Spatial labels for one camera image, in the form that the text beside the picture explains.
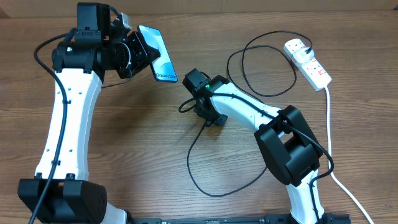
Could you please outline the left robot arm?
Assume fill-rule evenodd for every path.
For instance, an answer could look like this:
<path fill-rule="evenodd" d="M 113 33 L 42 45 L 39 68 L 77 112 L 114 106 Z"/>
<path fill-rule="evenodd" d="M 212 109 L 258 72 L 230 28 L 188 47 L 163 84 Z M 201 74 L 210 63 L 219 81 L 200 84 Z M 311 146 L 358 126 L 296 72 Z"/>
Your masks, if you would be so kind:
<path fill-rule="evenodd" d="M 49 133 L 34 177 L 19 181 L 17 194 L 42 223 L 132 223 L 127 210 L 108 202 L 105 187 L 88 180 L 88 141 L 104 75 L 114 70 L 129 81 L 160 59 L 127 15 L 97 2 L 77 5 L 77 25 L 56 36 L 55 97 Z"/>

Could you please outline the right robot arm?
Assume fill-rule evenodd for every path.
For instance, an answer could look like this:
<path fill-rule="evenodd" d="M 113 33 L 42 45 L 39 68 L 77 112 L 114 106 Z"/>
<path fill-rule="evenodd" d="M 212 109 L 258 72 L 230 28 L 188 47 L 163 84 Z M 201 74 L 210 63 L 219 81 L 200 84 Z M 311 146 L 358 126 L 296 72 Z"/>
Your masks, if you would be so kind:
<path fill-rule="evenodd" d="M 324 211 L 317 180 L 333 168 L 318 173 L 319 159 L 332 158 L 317 141 L 302 113 L 294 106 L 281 110 L 255 100 L 220 75 L 210 78 L 193 69 L 182 81 L 192 94 L 191 109 L 205 126 L 222 126 L 233 118 L 253 132 L 266 167 L 287 187 L 291 209 L 284 215 L 267 215 L 264 223 L 338 223 Z"/>

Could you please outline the blue Samsung Galaxy smartphone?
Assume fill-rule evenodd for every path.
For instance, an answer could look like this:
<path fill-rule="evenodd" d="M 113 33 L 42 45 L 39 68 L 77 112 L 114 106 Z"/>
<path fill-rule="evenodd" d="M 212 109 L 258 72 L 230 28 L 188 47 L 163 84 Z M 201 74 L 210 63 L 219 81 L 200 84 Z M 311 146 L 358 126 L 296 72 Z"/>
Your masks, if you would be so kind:
<path fill-rule="evenodd" d="M 138 25 L 137 29 L 142 34 L 149 50 L 154 50 L 155 55 L 150 66 L 155 80 L 169 83 L 178 82 L 177 74 L 160 30 L 144 25 Z"/>

